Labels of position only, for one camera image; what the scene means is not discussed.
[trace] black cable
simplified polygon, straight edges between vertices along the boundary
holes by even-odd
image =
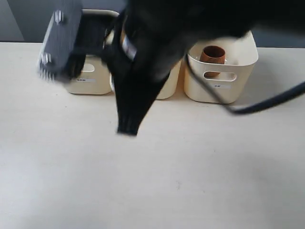
[[[202,79],[200,76],[196,75],[194,71],[192,70],[188,58],[188,54],[184,56],[184,61],[186,63],[186,66],[188,68],[190,76],[203,88],[205,89],[214,99],[216,99],[217,102],[219,102],[228,112],[234,114],[234,115],[247,115],[247,114],[253,114],[256,112],[260,112],[266,109],[269,109],[274,106],[278,106],[279,104],[283,104],[285,102],[288,102],[292,99],[295,99],[299,97],[300,95],[305,93],[305,82],[291,88],[288,91],[285,91],[279,95],[276,95],[275,97],[272,97],[270,99],[266,99],[260,103],[254,104],[249,107],[245,107],[242,109],[234,109],[229,105],[226,105],[224,100],[221,98],[221,96],[209,85],[205,82],[205,79]]]

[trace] table surface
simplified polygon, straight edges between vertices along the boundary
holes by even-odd
[[[0,228],[304,228],[305,97],[233,117],[180,80],[130,139],[112,94],[39,79],[39,49],[0,43]],[[305,79],[304,49],[258,51],[236,106]]]

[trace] terracotta cup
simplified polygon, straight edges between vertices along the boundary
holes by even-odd
[[[217,63],[217,64],[224,64],[224,57],[225,57],[225,51],[218,46],[210,45],[206,46],[200,56],[201,62],[206,63]],[[204,74],[207,78],[213,78],[218,76],[220,73],[214,73],[214,72],[207,72]]]

